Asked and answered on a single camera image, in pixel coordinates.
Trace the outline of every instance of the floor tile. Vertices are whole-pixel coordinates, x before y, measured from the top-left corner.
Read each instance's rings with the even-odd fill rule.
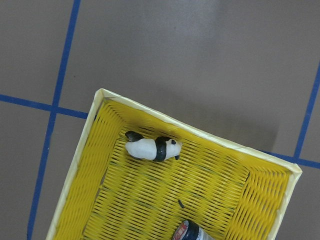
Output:
[[[52,103],[72,2],[1,1],[0,94]]]
[[[26,239],[49,113],[0,102],[0,232]]]
[[[85,120],[57,115],[32,240],[46,239]]]
[[[87,112],[106,88],[292,156],[318,67],[319,6],[83,1],[60,105]]]
[[[277,240],[310,239],[320,236],[320,170],[301,166],[301,175],[285,212]]]

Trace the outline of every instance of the blue tape line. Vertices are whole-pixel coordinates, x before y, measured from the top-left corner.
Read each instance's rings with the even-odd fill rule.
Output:
[[[52,106],[49,104],[44,104],[37,101],[25,100],[22,98],[7,96],[3,94],[0,94],[0,101],[10,103],[10,104],[17,104],[17,105],[21,105],[21,106],[25,106],[33,109],[44,110],[48,112],[52,111]],[[59,106],[55,108],[55,111],[57,114],[68,115],[68,116],[80,118],[80,119],[87,119],[88,117],[87,112],[72,110],[69,108],[64,108]]]
[[[11,104],[22,105],[22,106],[30,107],[34,109],[45,110],[45,111],[51,111],[51,108],[52,108],[51,105],[48,105],[48,104],[25,100],[18,97],[7,96],[2,94],[0,94],[0,101],[11,103]]]
[[[65,38],[64,47],[63,47],[63,53],[62,53],[59,73],[58,73],[57,82],[56,82],[56,86],[55,86],[55,90],[54,90],[54,96],[53,96],[53,101],[52,101],[52,106],[51,106],[49,122],[48,122],[48,126],[46,129],[46,134],[45,134],[45,139],[44,139],[44,144],[43,144],[43,149],[42,149],[42,155],[41,155],[41,160],[40,160],[40,165],[39,165],[39,170],[38,170],[38,176],[37,176],[36,183],[35,183],[35,189],[34,189],[34,194],[33,194],[33,199],[32,199],[30,216],[29,216],[29,221],[28,221],[28,226],[27,226],[27,236],[26,236],[27,240],[32,239],[32,234],[33,234],[36,215],[37,215],[37,209],[38,209],[38,204],[39,204],[41,188],[42,188],[42,184],[44,181],[44,175],[45,175],[46,165],[47,165],[47,160],[48,160],[48,155],[49,155],[50,140],[51,140],[51,136],[52,136],[52,133],[53,133],[54,127],[55,127],[58,106],[59,106],[59,101],[60,101],[60,97],[61,97],[61,91],[62,91],[62,87],[63,87],[63,83],[64,83],[64,78],[66,75],[66,69],[67,69],[67,64],[68,64],[68,59],[69,59],[69,54],[70,54],[70,49],[71,49],[71,43],[72,43],[74,32],[75,32],[75,26],[76,26],[76,22],[77,22],[80,3],[81,3],[81,0],[74,0],[73,6],[72,6],[71,16],[70,16],[70,20],[69,20],[69,26],[68,26],[68,30],[67,30],[67,34],[66,34],[66,38]]]
[[[282,154],[269,152],[269,151],[262,151],[262,152],[269,154],[269,155],[272,155],[272,156],[275,156],[277,158],[286,160],[286,161],[293,163],[293,164],[298,164],[298,165],[302,165],[302,166],[306,166],[306,167],[320,169],[320,162],[305,160],[305,159],[301,159],[301,158],[295,158],[294,156],[287,156],[287,155],[282,155]]]
[[[313,88],[311,91],[309,103],[308,103],[306,111],[305,111],[304,120],[303,120],[302,127],[300,130],[300,135],[299,135],[298,141],[296,143],[296,147],[295,147],[295,151],[294,151],[294,155],[293,155],[296,159],[299,159],[301,151],[302,151],[302,147],[305,142],[310,118],[311,118],[312,111],[315,106],[317,94],[319,91],[319,85],[320,85],[320,63],[319,63],[318,70],[317,70],[317,73],[315,76],[315,80],[314,80]]]
[[[64,107],[58,107],[57,113],[80,118],[80,119],[87,119],[87,117],[88,117],[88,113],[86,113],[86,112],[76,111],[76,110],[72,110],[72,109],[68,109],[68,108],[64,108]]]

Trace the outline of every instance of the basket rim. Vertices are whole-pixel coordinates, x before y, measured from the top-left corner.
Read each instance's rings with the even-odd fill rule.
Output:
[[[193,126],[190,126],[186,123],[183,123],[179,120],[176,120],[176,119],[174,119],[164,113],[161,113],[157,110],[154,110],[150,107],[147,107],[141,103],[138,103],[132,99],[121,96],[121,95],[114,93],[110,90],[100,88],[95,92],[94,99],[93,99],[92,105],[90,107],[90,111],[88,113],[88,117],[85,121],[79,142],[77,144],[72,162],[70,164],[66,179],[63,184],[63,188],[62,188],[62,191],[61,191],[61,194],[60,194],[60,197],[59,197],[59,200],[58,200],[58,203],[57,203],[57,206],[56,206],[56,209],[55,209],[55,212],[54,212],[54,215],[53,215],[53,218],[52,218],[52,221],[51,221],[51,224],[50,224],[47,236],[46,236],[46,240],[54,239],[54,236],[56,233],[56,227],[59,223],[61,213],[62,213],[63,208],[65,206],[71,184],[72,184],[73,179],[76,175],[76,172],[78,169],[78,163],[80,161],[80,157],[81,157],[81,154],[82,154],[83,149],[85,147],[85,144],[86,144],[89,132],[91,130],[92,124],[94,122],[96,113],[98,112],[102,101],[106,98],[111,99],[115,102],[122,103],[122,104],[127,105],[129,107],[132,107],[134,109],[144,111],[144,112],[146,112],[146,113],[148,113],[148,114],[150,114],[150,115],[152,115],[152,116],[154,116],[154,117],[156,117],[166,123],[175,125],[183,130],[186,130],[186,131],[200,137],[200,138],[206,139],[208,141],[211,141],[211,142],[218,144],[220,146],[223,146],[225,148],[236,150],[238,152],[241,152],[241,153],[244,153],[247,155],[251,155],[253,157],[280,165],[280,166],[285,167],[286,169],[290,170],[292,172],[292,174],[290,175],[290,177],[288,179],[287,187],[286,187],[280,208],[277,211],[277,216],[276,216],[274,223],[273,223],[273,226],[267,236],[268,240],[274,240],[276,238],[276,235],[278,233],[279,227],[280,227],[281,222],[283,220],[285,211],[286,211],[287,206],[289,204],[290,198],[293,194],[295,185],[302,174],[301,168],[296,163],[291,163],[291,162],[288,162],[288,161],[283,160],[281,158],[278,158],[276,156],[272,156],[270,154],[267,154],[265,152],[262,152],[262,151],[259,151],[259,150],[256,150],[256,149],[253,149],[250,147],[246,147],[246,146],[240,145],[238,143],[232,142],[230,140],[212,135],[208,132],[205,132],[203,130],[200,130],[200,129],[197,129]]]

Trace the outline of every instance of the panda figurine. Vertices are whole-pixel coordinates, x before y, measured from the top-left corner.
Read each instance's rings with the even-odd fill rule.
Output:
[[[163,162],[172,157],[178,160],[180,157],[182,142],[175,141],[170,137],[159,136],[156,140],[147,139],[135,131],[127,131],[125,135],[129,139],[125,148],[136,159]]]

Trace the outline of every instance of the woven plastic basket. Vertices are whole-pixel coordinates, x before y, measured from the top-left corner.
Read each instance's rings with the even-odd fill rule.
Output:
[[[129,130],[183,142],[180,159],[132,158]],[[301,174],[296,164],[100,89],[46,239],[169,240],[191,219],[216,240],[273,240]]]

